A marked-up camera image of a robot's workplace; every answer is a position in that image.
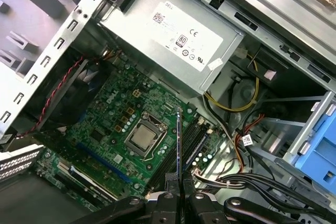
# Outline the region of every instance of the blue plastic latch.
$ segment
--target blue plastic latch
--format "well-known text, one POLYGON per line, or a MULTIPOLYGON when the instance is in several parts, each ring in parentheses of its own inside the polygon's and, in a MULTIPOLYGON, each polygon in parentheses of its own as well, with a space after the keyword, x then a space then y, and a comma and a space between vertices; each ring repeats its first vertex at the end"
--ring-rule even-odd
POLYGON ((295 167, 336 195, 336 112, 324 115, 314 127, 310 148, 295 167))

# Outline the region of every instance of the motherboard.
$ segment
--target motherboard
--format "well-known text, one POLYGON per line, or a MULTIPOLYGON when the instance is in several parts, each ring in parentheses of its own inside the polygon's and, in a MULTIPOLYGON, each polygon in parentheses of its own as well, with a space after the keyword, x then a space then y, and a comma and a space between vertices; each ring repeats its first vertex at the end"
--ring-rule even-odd
POLYGON ((75 198, 82 205, 101 207, 156 189, 176 162, 177 108, 182 110, 184 169, 205 166, 220 144, 219 133, 194 107, 134 66, 116 68, 80 122, 35 136, 49 148, 48 158, 43 155, 35 168, 40 176, 57 187, 69 180, 82 190, 94 184, 91 196, 102 204, 90 195, 75 198))

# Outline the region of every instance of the cpu socket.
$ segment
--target cpu socket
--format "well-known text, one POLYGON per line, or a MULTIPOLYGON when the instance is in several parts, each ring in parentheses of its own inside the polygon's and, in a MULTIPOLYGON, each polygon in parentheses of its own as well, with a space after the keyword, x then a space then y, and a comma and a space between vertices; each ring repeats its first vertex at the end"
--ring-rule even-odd
POLYGON ((154 116, 143 112, 125 140, 126 146, 142 157, 157 146, 167 133, 167 126, 154 116))

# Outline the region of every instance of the yellow wire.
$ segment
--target yellow wire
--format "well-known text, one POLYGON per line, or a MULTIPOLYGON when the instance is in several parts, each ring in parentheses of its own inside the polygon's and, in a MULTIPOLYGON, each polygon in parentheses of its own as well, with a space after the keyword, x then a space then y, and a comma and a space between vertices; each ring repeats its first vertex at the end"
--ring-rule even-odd
MULTIPOLYGON (((258 71, 258 66, 257 66, 257 63, 255 61, 253 61, 253 65, 254 65, 255 70, 258 71)), ((256 78, 256 90, 254 92, 254 95, 253 95, 251 101, 243 107, 236 108, 236 109, 230 109, 228 107, 225 107, 224 105, 221 105, 219 102, 217 102, 208 92, 205 93, 205 96, 207 97, 207 99, 209 101, 211 101, 213 104, 215 104, 219 108, 222 108, 224 110, 231 111, 231 112, 241 112, 241 111, 247 110, 249 107, 251 107, 255 103, 255 101, 258 97, 258 93, 259 93, 259 78, 257 77, 256 78)))

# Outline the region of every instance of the power supply label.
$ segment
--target power supply label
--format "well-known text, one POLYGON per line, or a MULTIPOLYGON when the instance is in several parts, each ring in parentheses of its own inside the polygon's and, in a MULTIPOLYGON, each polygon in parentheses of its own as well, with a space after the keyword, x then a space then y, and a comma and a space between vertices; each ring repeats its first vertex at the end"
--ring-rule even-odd
POLYGON ((222 37, 170 2, 159 3, 149 28, 154 41, 200 72, 223 42, 222 37))

